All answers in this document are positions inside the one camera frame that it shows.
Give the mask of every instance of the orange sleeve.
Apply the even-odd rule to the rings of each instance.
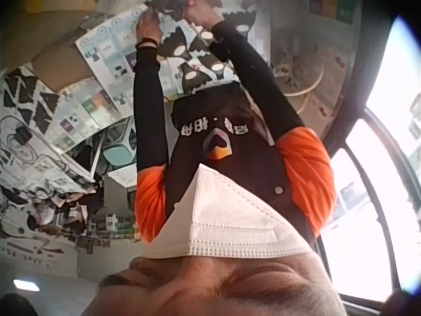
[[[151,167],[137,175],[136,223],[144,242],[152,242],[165,223],[165,166]]]
[[[293,201],[318,237],[336,204],[330,157],[316,133],[304,127],[280,138],[276,147],[284,157]]]

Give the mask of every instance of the ceiling light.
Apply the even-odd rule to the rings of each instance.
[[[196,71],[191,71],[188,74],[186,74],[186,80],[191,80],[196,78],[197,76],[197,72]]]
[[[222,70],[224,68],[224,65],[223,64],[221,64],[221,63],[217,63],[217,64],[215,64],[215,65],[213,65],[212,66],[212,70],[213,71],[220,71],[220,70]]]
[[[13,283],[19,290],[39,292],[39,288],[37,284],[33,282],[13,280]]]
[[[184,45],[178,46],[174,50],[174,56],[181,56],[186,51],[186,47]]]
[[[239,25],[237,26],[237,31],[238,32],[248,32],[250,30],[250,27],[248,25]]]
[[[203,38],[204,40],[210,40],[210,39],[212,39],[212,38],[213,38],[213,35],[212,35],[212,33],[210,33],[210,32],[203,32],[203,33],[201,34],[201,36],[202,36],[202,38]]]

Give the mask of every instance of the button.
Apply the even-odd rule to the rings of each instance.
[[[279,196],[280,196],[281,194],[283,194],[283,192],[284,192],[284,189],[283,189],[283,188],[281,188],[280,186],[277,186],[277,187],[275,188],[275,193],[276,193],[276,194],[278,194]]]

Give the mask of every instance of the black wristband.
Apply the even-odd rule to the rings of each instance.
[[[139,49],[139,46],[142,45],[142,44],[144,44],[144,43],[152,43],[152,44],[155,44],[155,46],[157,46],[157,48],[158,48],[158,42],[157,41],[155,41],[155,40],[153,40],[151,38],[143,38],[139,43],[136,44],[136,46],[135,46],[136,50],[138,50]]]

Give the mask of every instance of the white face mask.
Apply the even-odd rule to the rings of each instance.
[[[200,165],[182,200],[142,257],[278,258],[311,252],[271,206]]]

